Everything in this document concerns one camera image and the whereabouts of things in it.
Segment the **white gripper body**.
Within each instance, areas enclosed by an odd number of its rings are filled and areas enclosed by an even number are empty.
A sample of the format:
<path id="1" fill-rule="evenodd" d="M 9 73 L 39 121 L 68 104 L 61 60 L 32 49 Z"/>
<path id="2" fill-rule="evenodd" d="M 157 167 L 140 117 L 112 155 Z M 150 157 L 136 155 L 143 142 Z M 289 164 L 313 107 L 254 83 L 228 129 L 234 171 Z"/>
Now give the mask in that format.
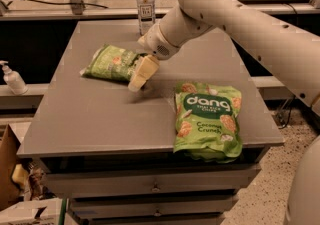
<path id="1" fill-rule="evenodd" d="M 156 56 L 159 60 L 168 60 L 180 50 L 165 39 L 159 24 L 154 24 L 139 38 L 138 43 L 148 54 Z"/>

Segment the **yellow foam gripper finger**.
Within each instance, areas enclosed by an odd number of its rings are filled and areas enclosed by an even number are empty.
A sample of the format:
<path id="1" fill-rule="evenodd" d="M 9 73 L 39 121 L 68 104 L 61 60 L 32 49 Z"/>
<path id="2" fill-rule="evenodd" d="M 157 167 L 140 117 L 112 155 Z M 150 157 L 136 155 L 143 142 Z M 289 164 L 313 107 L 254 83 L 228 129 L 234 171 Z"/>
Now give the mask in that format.
<path id="1" fill-rule="evenodd" d="M 132 92 L 139 91 L 158 69 L 159 60 L 155 56 L 140 57 L 130 78 L 128 89 Z"/>

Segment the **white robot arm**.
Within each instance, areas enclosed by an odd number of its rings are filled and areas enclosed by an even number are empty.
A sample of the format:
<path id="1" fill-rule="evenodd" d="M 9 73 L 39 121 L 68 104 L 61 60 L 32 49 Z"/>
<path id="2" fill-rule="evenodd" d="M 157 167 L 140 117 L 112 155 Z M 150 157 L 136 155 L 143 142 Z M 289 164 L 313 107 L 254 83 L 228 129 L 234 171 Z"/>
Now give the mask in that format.
<path id="1" fill-rule="evenodd" d="M 184 43 L 214 28 L 228 34 L 320 115 L 320 37 L 238 0 L 178 0 L 139 44 L 167 60 Z M 284 225 L 320 225 L 320 138 L 309 145 L 297 167 Z"/>

